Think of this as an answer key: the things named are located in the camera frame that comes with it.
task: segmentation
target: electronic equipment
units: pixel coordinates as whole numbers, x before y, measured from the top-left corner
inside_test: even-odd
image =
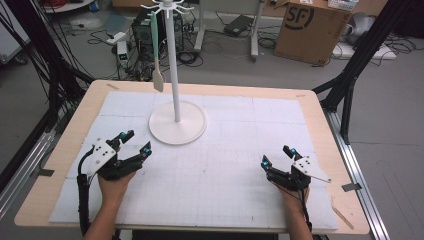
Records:
[[[129,59],[128,59],[128,48],[126,41],[119,41],[116,47],[116,56],[118,58],[119,66],[122,68],[128,68]]]
[[[184,51],[183,17],[180,13],[174,14],[175,50],[177,53]]]
[[[253,23],[253,18],[240,15],[231,23],[224,27],[224,32],[228,35],[237,37]]]
[[[142,8],[131,24],[134,40],[139,57],[142,61],[153,61],[153,40],[150,28],[150,10]],[[158,41],[162,42],[166,38],[165,21],[162,12],[156,15],[158,23]]]

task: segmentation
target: white stand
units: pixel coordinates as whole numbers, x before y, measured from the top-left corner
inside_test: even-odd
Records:
[[[152,1],[158,5],[152,7],[141,6],[148,9],[158,7],[159,9],[155,12],[156,14],[161,10],[166,11],[165,25],[174,104],[173,109],[172,104],[158,107],[150,116],[149,127],[153,136],[159,141],[171,145],[183,145],[198,139],[206,129],[206,116],[203,110],[189,102],[182,102],[180,105],[179,100],[174,17],[172,11],[175,10],[183,14],[177,8],[186,8],[177,5],[184,1],[176,3],[172,2],[172,0],[163,0],[163,2]]]

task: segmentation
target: white paper sheet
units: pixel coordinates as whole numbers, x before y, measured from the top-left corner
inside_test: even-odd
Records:
[[[180,99],[202,107],[208,125],[197,141],[174,147],[156,140],[148,129],[150,114],[156,106],[172,101],[171,95],[111,92],[69,170],[50,221],[79,221],[77,166],[94,141],[134,130],[135,136],[121,145],[118,158],[137,154],[148,141],[153,154],[131,181],[118,224],[285,228],[281,196],[260,163],[265,154],[274,167],[289,171],[292,160],[282,151],[284,145],[315,159],[299,103],[201,95]],[[90,188],[91,219],[100,205],[95,179]],[[337,229],[323,182],[312,179],[307,206],[315,229]]]

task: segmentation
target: cardboard box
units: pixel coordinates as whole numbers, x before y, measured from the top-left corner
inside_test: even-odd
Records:
[[[290,0],[274,54],[325,65],[351,15],[329,8],[324,0]]]
[[[152,0],[112,0],[114,7],[140,7],[140,5],[151,6]]]
[[[287,9],[286,5],[289,1],[290,0],[278,0],[276,4],[272,4],[271,0],[265,0],[262,16],[284,17]],[[359,0],[352,12],[363,12],[369,16],[378,16],[386,3],[387,0]]]

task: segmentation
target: wooden table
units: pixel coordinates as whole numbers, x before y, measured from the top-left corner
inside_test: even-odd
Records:
[[[65,176],[80,151],[81,144],[91,124],[98,115],[105,97],[110,91],[117,90],[129,92],[155,92],[151,83],[103,80],[93,82],[45,165],[46,169],[55,171],[53,176],[38,177],[15,218],[15,223],[17,225],[32,227],[77,226],[76,224],[53,224],[49,222],[49,217],[54,210]],[[194,84],[180,84],[179,90],[181,94],[298,100],[319,164],[332,178],[332,183],[327,184],[326,187],[330,193],[338,229],[320,233],[369,233],[370,228],[356,193],[354,191],[344,192],[341,187],[342,185],[350,183],[350,178],[315,93],[309,90]],[[164,92],[171,93],[170,84],[165,84]]]

